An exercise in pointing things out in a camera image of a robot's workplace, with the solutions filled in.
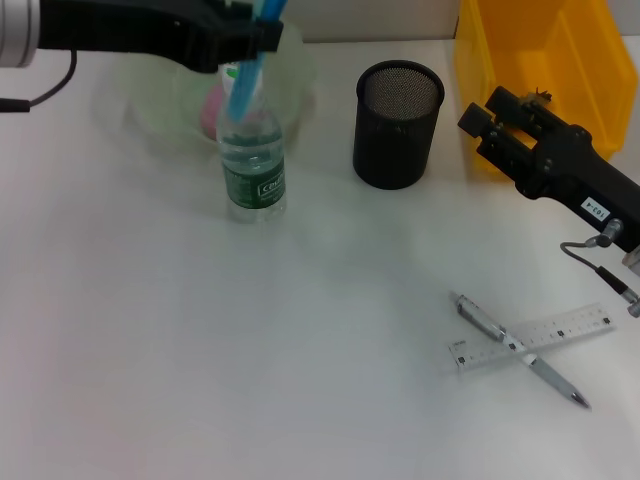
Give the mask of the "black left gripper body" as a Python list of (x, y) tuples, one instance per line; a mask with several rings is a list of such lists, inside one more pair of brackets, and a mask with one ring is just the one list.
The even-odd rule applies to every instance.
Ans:
[(149, 54), (214, 73), (222, 31), (207, 1), (42, 1), (38, 47)]

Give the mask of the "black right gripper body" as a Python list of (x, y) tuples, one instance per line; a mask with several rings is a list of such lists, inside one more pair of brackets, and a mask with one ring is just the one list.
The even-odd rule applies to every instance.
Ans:
[(529, 199), (563, 204), (598, 231), (618, 219), (623, 229), (615, 244), (624, 251), (639, 246), (639, 185), (603, 160), (579, 126), (540, 137), (515, 185)]

